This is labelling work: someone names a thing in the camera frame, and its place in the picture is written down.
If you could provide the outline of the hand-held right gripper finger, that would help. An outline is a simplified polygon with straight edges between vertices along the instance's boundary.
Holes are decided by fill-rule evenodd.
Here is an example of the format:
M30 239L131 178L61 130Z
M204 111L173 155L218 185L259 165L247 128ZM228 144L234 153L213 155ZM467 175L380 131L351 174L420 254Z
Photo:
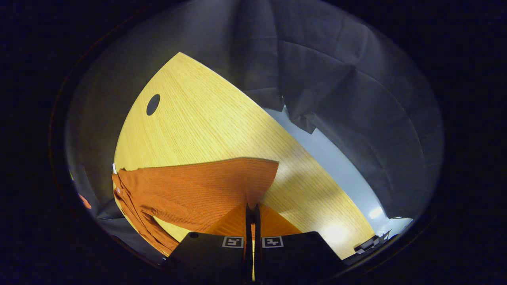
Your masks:
M346 268L318 232L301 232L262 204L254 217L257 283L318 283Z
M161 263L172 283L250 283L253 270L251 211L241 204L208 231L189 232Z

